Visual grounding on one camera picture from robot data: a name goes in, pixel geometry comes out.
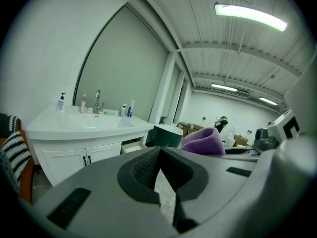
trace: toiletry bottle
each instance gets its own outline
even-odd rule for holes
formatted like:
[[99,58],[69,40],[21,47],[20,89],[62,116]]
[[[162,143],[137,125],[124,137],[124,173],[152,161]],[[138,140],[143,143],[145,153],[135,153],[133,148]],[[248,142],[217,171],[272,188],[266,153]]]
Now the toiletry bottle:
[[84,94],[83,98],[81,99],[80,113],[85,112],[85,106],[86,106],[86,94]]
[[64,103],[64,94],[65,94],[65,93],[61,93],[61,97],[60,97],[60,99],[58,100],[58,103],[57,103],[57,111],[58,111],[58,112],[64,112],[64,106],[65,106],[65,103]]
[[121,116],[121,117],[124,117],[125,116],[125,107],[126,107],[127,105],[126,104],[123,104],[122,105],[122,108],[121,108],[121,110],[120,110],[120,112],[119,112],[119,116]]
[[131,100],[131,104],[129,106],[128,114],[127,114],[128,117],[132,117],[133,108],[134,108],[134,100]]

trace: striped pillow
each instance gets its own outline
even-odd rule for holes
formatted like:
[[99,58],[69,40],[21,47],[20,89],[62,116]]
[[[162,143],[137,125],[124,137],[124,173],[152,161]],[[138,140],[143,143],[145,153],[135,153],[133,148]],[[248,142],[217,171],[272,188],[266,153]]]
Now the striped pillow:
[[22,171],[31,158],[31,153],[20,132],[12,133],[3,143],[1,149],[7,154],[15,177],[20,182]]

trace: chrome faucet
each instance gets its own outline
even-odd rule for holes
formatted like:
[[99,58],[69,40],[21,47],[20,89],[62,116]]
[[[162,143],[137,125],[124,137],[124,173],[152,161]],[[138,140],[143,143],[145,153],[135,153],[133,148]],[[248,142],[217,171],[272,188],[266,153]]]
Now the chrome faucet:
[[94,112],[95,114],[98,114],[100,111],[102,112],[102,111],[104,110],[104,102],[103,102],[102,107],[99,107],[100,94],[101,94],[101,90],[98,89],[98,90],[97,90],[97,93],[96,93],[96,103],[95,103],[94,110],[93,110],[93,112]]

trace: large wall mirror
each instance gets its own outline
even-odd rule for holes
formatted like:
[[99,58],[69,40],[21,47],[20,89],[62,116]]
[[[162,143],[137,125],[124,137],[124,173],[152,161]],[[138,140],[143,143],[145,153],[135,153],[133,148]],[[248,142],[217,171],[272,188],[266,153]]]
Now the large wall mirror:
[[120,110],[135,101],[134,115],[148,121],[167,51],[147,25],[124,6],[104,28],[82,68],[74,104],[86,95],[93,107],[101,90],[104,109]]

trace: bathroom vanity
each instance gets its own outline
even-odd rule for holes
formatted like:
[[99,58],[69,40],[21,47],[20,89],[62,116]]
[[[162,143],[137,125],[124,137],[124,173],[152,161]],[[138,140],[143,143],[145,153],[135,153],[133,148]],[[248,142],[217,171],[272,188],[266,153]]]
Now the bathroom vanity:
[[145,143],[153,124],[114,112],[82,114],[78,107],[66,106],[58,113],[50,106],[27,127],[30,149],[53,186],[86,165],[120,155],[123,141],[140,138]]

